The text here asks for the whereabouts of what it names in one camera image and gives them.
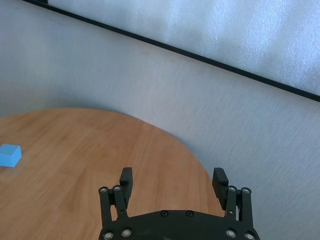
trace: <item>metal screw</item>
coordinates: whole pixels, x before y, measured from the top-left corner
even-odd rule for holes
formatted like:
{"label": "metal screw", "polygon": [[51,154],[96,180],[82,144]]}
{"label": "metal screw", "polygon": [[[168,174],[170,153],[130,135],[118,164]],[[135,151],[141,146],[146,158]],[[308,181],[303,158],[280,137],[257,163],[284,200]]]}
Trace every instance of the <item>metal screw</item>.
{"label": "metal screw", "polygon": [[227,235],[228,237],[230,237],[230,238],[235,238],[235,237],[236,237],[236,232],[233,231],[232,229],[227,229],[227,230],[225,231],[225,233],[226,233],[226,235]]}
{"label": "metal screw", "polygon": [[248,188],[244,188],[244,189],[242,189],[242,191],[243,191],[244,193],[246,193],[246,194],[250,193],[250,190],[249,190]]}
{"label": "metal screw", "polygon": [[131,230],[127,228],[127,229],[122,230],[121,235],[122,235],[122,237],[126,238],[126,237],[129,237],[131,235],[131,233],[132,233]]}
{"label": "metal screw", "polygon": [[245,233],[244,234],[245,238],[248,240],[255,240],[255,237],[251,233]]}
{"label": "metal screw", "polygon": [[161,211],[160,215],[161,215],[162,217],[166,217],[166,216],[169,215],[169,213],[168,213],[167,211]]}
{"label": "metal screw", "polygon": [[106,234],[103,235],[103,239],[104,240],[110,240],[112,239],[112,237],[114,236],[114,234],[112,232],[107,232]]}

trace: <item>blue cube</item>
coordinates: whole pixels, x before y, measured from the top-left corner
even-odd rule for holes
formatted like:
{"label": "blue cube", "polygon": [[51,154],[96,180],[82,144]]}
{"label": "blue cube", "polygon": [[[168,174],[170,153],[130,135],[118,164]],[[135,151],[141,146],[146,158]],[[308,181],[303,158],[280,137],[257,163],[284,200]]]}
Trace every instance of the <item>blue cube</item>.
{"label": "blue cube", "polygon": [[0,167],[13,168],[21,157],[20,146],[11,144],[3,144],[0,146]]}

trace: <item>frosted window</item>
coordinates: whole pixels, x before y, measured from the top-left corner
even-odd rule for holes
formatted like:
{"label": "frosted window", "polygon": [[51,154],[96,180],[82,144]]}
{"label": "frosted window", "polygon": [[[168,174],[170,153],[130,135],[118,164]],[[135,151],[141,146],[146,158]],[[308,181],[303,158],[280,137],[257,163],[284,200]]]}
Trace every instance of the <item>frosted window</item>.
{"label": "frosted window", "polygon": [[317,0],[49,0],[49,4],[320,95]]}

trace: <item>white wall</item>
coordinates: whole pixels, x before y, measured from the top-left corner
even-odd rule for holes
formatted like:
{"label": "white wall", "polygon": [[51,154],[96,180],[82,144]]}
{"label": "white wall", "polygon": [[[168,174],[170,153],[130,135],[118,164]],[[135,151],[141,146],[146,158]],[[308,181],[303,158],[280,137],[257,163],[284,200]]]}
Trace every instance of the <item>white wall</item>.
{"label": "white wall", "polygon": [[0,116],[129,114],[252,189],[262,239],[320,234],[320,104],[21,0],[0,0]]}

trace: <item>round table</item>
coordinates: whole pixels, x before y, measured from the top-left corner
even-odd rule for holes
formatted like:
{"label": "round table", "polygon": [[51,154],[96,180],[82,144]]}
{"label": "round table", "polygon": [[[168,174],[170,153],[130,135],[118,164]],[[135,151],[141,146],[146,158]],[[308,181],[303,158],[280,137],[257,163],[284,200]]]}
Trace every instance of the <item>round table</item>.
{"label": "round table", "polygon": [[[132,167],[127,213],[194,210],[223,216],[201,164],[179,141],[136,118],[59,108],[0,118],[0,145],[20,145],[14,168],[0,167],[0,238],[97,240],[98,189]],[[112,218],[116,211],[112,207]]]}

